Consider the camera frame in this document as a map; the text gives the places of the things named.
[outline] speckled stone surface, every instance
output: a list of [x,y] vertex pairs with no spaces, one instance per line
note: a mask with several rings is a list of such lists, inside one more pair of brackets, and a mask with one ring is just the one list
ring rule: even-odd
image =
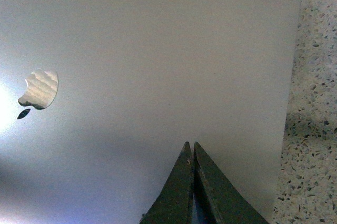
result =
[[337,223],[337,0],[302,0],[274,223]]

